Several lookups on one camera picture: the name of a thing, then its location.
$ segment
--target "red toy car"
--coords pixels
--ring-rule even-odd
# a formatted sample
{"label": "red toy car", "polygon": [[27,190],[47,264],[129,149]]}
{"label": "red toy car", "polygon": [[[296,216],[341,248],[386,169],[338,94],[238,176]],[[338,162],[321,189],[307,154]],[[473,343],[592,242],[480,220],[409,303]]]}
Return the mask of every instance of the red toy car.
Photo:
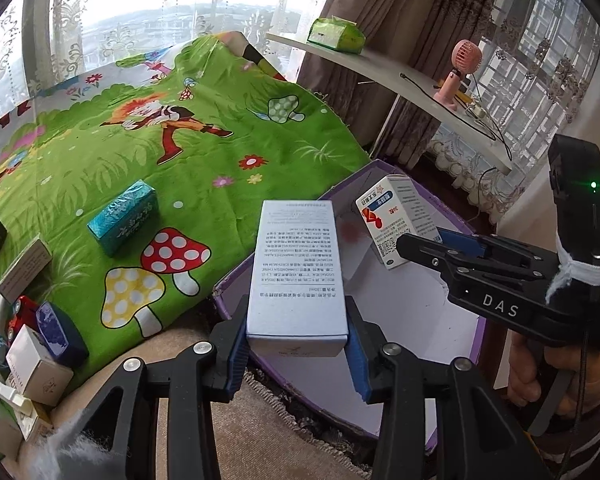
{"label": "red toy car", "polygon": [[13,317],[7,325],[7,343],[9,346],[16,339],[23,325],[27,325],[36,332],[38,331],[38,321],[36,320],[38,307],[39,305],[27,296],[20,296],[13,303]]}

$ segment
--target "green tissue box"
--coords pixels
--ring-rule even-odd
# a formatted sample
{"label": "green tissue box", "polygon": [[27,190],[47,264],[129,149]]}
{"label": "green tissue box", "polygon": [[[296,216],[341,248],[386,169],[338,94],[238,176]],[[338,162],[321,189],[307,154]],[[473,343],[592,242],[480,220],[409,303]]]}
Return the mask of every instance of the green tissue box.
{"label": "green tissue box", "polygon": [[365,46],[365,39],[355,23],[331,16],[314,21],[307,41],[339,52],[360,54]]}

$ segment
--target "pink desk fan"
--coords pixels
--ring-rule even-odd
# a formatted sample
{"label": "pink desk fan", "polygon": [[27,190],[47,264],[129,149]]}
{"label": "pink desk fan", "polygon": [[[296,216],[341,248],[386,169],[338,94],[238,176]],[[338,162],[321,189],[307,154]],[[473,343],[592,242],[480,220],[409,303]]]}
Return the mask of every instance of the pink desk fan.
{"label": "pink desk fan", "polygon": [[478,70],[481,62],[482,52],[475,43],[469,40],[458,41],[451,54],[451,63],[454,67],[446,76],[442,88],[435,93],[433,98],[447,108],[456,111],[458,105],[454,102],[454,97],[462,80],[468,74]]}

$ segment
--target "green mushroom print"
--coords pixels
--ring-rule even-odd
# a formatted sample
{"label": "green mushroom print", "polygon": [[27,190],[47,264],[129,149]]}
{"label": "green mushroom print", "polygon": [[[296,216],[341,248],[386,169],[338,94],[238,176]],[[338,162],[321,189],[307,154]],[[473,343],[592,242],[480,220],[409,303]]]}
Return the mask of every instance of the green mushroom print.
{"label": "green mushroom print", "polygon": [[269,110],[266,114],[254,112],[253,110],[250,110],[250,112],[264,121],[273,121],[278,124],[284,124],[289,119],[300,122],[304,120],[304,114],[296,114],[294,112],[298,108],[298,104],[298,96],[288,95],[279,99],[270,99]]}

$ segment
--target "flower print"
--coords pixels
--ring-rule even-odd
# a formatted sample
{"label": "flower print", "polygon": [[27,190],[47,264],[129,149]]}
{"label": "flower print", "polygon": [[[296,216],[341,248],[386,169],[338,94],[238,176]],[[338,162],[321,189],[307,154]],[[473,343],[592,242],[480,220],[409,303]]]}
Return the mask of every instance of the flower print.
{"label": "flower print", "polygon": [[90,76],[87,76],[87,79],[85,79],[84,82],[92,85],[100,81],[100,79],[102,79],[102,74],[91,74]]}
{"label": "flower print", "polygon": [[248,184],[257,184],[259,182],[262,182],[262,175],[259,173],[253,174],[247,179]]}
{"label": "flower print", "polygon": [[218,176],[212,184],[214,187],[229,186],[234,183],[234,180],[230,176]]}
{"label": "flower print", "polygon": [[244,159],[238,162],[238,166],[243,170],[250,170],[251,168],[259,168],[267,162],[268,160],[259,155],[245,155]]}

